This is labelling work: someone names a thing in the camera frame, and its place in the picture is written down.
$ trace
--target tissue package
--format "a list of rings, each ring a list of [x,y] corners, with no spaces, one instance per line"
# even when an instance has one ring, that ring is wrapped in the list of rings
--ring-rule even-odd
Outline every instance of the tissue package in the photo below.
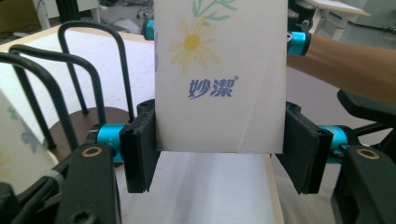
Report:
[[[280,153],[286,0],[155,1],[157,146]]]

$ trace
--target yellow flower print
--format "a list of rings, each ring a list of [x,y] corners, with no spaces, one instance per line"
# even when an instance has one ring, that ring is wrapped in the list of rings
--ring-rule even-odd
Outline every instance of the yellow flower print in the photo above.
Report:
[[[186,21],[182,20],[177,26],[177,32],[184,37],[183,42],[174,42],[169,50],[175,53],[171,63],[181,65],[183,74],[190,71],[191,60],[207,68],[207,61],[220,63],[219,55],[208,47],[208,44],[215,42],[215,39],[205,39],[205,36],[212,33],[215,27],[204,26],[205,17],[202,17],[195,26],[189,29]]]
[[[0,151],[0,180],[8,177],[11,171],[5,165],[11,161],[11,157],[5,151]]]

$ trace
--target human arm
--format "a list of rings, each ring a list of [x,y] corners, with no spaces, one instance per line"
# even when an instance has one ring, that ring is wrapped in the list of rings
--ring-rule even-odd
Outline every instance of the human arm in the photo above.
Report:
[[[288,56],[288,66],[342,90],[396,104],[396,50],[312,35],[305,56]]]

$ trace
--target black wire frame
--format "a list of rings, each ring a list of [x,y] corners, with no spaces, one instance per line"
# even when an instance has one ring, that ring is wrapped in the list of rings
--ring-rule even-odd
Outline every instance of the black wire frame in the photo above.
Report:
[[[18,55],[23,53],[32,57],[37,57],[49,61],[77,64],[84,68],[91,77],[96,107],[98,108],[99,123],[106,123],[105,104],[103,100],[101,81],[98,72],[90,62],[73,54],[65,54],[44,49],[36,49],[24,45],[14,45],[9,49],[9,52]]]
[[[35,117],[37,120],[41,120],[39,124],[46,124],[45,127],[40,127],[42,130],[46,130],[43,134],[46,137],[49,143],[49,149],[56,148],[55,143],[53,142],[52,136],[50,135],[50,131],[47,127],[47,123],[42,116],[41,109],[38,105],[37,99],[35,98],[35,94],[30,86],[29,79],[25,73],[25,70],[30,71],[34,75],[40,79],[40,81],[44,84],[44,86],[49,91],[49,95],[52,99],[52,102],[55,105],[56,111],[64,127],[64,132],[66,134],[67,141],[72,150],[78,147],[78,140],[76,138],[75,133],[73,132],[73,126],[69,118],[69,114],[67,112],[66,105],[64,103],[64,97],[62,95],[61,89],[56,83],[55,79],[52,75],[41,65],[35,63],[26,58],[20,57],[11,53],[3,53],[0,52],[0,63],[8,63],[12,64],[14,70],[17,74],[20,83],[24,87],[23,90],[28,98],[29,104],[35,112]]]
[[[92,28],[92,29],[97,29],[101,30],[104,32],[109,33],[112,35],[117,42],[118,48],[119,48],[119,55],[120,55],[120,64],[121,64],[121,69],[122,69],[122,77],[123,77],[123,82],[124,82],[124,89],[125,89],[125,95],[126,95],[126,101],[128,105],[128,114],[129,114],[129,123],[132,123],[134,121],[134,106],[132,103],[132,94],[131,94],[131,84],[129,82],[129,72],[128,72],[128,63],[126,59],[126,52],[125,52],[125,45],[123,43],[123,40],[120,36],[119,33],[116,31],[112,30],[108,26],[105,26],[100,23],[96,22],[91,22],[91,21],[68,21],[62,24],[59,28],[58,31],[58,38],[59,42],[61,44],[61,48],[63,53],[70,53],[69,48],[67,47],[67,42],[66,38],[64,36],[65,32],[69,28]],[[73,64],[68,64],[67,65],[69,69],[70,76],[72,76],[72,79],[76,79],[73,77],[76,77],[76,70],[74,69]],[[78,82],[73,82],[75,85],[76,89],[80,89]]]

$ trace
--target bolt hole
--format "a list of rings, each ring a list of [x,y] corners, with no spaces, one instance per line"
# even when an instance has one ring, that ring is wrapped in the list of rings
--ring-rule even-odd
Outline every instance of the bolt hole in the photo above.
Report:
[[[93,224],[96,221],[96,217],[90,212],[82,211],[74,214],[71,220],[72,220],[71,223],[73,224],[79,224],[79,223]]]
[[[102,149],[100,147],[89,147],[82,151],[82,156],[83,157],[94,157],[99,155],[102,152]]]
[[[379,159],[379,155],[369,149],[358,149],[357,152],[359,155],[363,156],[364,158],[370,159],[370,160],[378,160]]]

